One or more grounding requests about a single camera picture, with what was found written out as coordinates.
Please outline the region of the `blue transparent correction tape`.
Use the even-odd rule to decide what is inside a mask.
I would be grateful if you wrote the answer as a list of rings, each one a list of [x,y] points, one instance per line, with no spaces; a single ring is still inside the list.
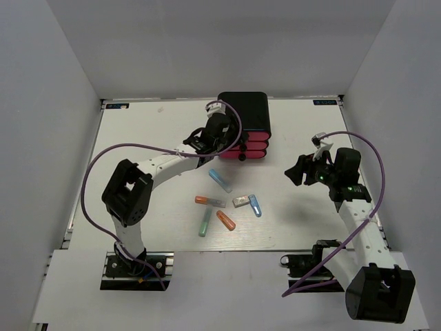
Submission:
[[[250,194],[248,196],[248,198],[249,198],[250,206],[252,207],[252,210],[253,210],[254,214],[256,215],[256,217],[261,217],[262,210],[260,208],[260,205],[258,203],[256,196],[254,194]]]

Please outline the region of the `orange transparent correction tape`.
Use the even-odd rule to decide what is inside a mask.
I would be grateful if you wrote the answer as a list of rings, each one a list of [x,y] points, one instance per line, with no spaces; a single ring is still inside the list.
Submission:
[[[229,231],[236,228],[236,224],[223,211],[218,210],[216,216]]]

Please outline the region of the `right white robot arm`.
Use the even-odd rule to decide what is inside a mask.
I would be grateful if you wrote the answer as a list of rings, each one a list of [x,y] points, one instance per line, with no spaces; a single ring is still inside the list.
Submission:
[[[295,185],[321,183],[343,220],[349,236],[343,242],[318,241],[313,247],[312,268],[284,295],[313,288],[303,282],[316,273],[332,273],[333,282],[345,292],[345,306],[353,320],[404,323],[415,277],[391,256],[378,224],[370,215],[371,196],[359,182],[361,154],[339,148],[334,158],[329,151],[302,154],[285,171]]]

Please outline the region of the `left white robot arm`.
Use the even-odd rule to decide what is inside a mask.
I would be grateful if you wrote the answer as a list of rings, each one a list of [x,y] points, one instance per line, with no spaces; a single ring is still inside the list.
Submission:
[[[114,251],[124,270],[138,275],[145,269],[146,249],[140,222],[147,214],[153,190],[179,174],[205,165],[219,152],[246,139],[235,112],[213,112],[205,127],[193,131],[176,150],[138,163],[128,159],[118,163],[102,201],[114,222],[119,239]]]

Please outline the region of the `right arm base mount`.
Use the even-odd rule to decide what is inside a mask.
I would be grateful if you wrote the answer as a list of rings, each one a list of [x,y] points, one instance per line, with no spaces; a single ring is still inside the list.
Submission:
[[[300,280],[302,276],[307,274],[319,262],[322,261],[325,248],[337,248],[340,242],[334,240],[318,240],[310,251],[304,253],[286,254],[280,258],[280,266],[287,269],[288,287],[291,287],[295,282]],[[344,292],[342,286],[336,282],[334,275],[325,267],[322,266],[318,271],[307,278],[300,286],[311,286],[319,283],[326,283],[327,281],[335,281],[320,287],[308,288],[300,291],[306,292]]]

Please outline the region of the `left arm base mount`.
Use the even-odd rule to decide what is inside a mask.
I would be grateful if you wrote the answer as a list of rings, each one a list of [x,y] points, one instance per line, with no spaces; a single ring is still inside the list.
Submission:
[[[173,252],[148,252],[145,260],[156,270],[135,263],[132,267],[115,252],[107,252],[101,276],[100,290],[107,291],[165,291],[172,280]]]

